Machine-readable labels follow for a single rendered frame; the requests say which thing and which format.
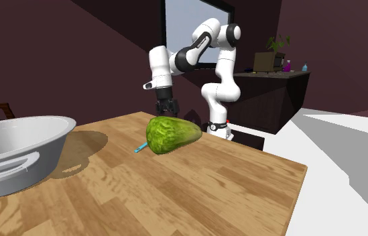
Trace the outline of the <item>dark robot stand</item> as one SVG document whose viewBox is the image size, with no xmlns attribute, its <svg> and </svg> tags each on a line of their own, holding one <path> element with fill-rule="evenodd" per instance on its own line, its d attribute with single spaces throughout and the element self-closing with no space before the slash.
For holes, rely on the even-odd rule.
<svg viewBox="0 0 368 236">
<path fill-rule="evenodd" d="M 257 150 L 263 150 L 265 138 L 255 134 L 253 129 L 229 123 L 231 133 L 234 135 L 232 141 L 240 143 Z"/>
</svg>

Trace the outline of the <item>window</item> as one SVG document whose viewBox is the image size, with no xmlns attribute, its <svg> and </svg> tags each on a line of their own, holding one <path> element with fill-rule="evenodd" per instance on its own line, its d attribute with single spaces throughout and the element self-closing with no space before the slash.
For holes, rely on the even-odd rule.
<svg viewBox="0 0 368 236">
<path fill-rule="evenodd" d="M 223 0 L 164 0 L 164 52 L 172 74 L 214 68 L 233 73 L 241 28 Z"/>
</svg>

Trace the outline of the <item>dark counter cabinet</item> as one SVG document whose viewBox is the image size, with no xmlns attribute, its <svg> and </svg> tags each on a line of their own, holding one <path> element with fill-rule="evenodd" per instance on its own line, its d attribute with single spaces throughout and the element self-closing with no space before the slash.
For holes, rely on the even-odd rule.
<svg viewBox="0 0 368 236">
<path fill-rule="evenodd" d="M 276 134 L 301 109 L 310 72 L 285 70 L 289 63 L 280 48 L 289 44 L 290 36 L 270 37 L 267 51 L 255 53 L 253 68 L 234 74 L 241 96 L 227 105 L 231 123 Z"/>
</svg>

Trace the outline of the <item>green cabbage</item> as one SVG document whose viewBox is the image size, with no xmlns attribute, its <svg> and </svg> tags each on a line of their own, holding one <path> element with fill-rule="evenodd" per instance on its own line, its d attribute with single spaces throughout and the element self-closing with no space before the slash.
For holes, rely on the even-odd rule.
<svg viewBox="0 0 368 236">
<path fill-rule="evenodd" d="M 146 140 L 155 154 L 166 154 L 202 137 L 196 124 L 176 117 L 158 116 L 150 119 L 146 127 Z"/>
</svg>

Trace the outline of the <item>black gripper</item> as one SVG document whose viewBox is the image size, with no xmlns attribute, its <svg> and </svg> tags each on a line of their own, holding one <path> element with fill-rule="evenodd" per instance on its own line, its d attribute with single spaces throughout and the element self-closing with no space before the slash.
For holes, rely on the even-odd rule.
<svg viewBox="0 0 368 236">
<path fill-rule="evenodd" d="M 156 112 L 158 115 L 163 115 L 165 111 L 171 112 L 175 117 L 180 112 L 179 104 L 173 98 L 172 88 L 158 88 L 156 89 Z"/>
</svg>

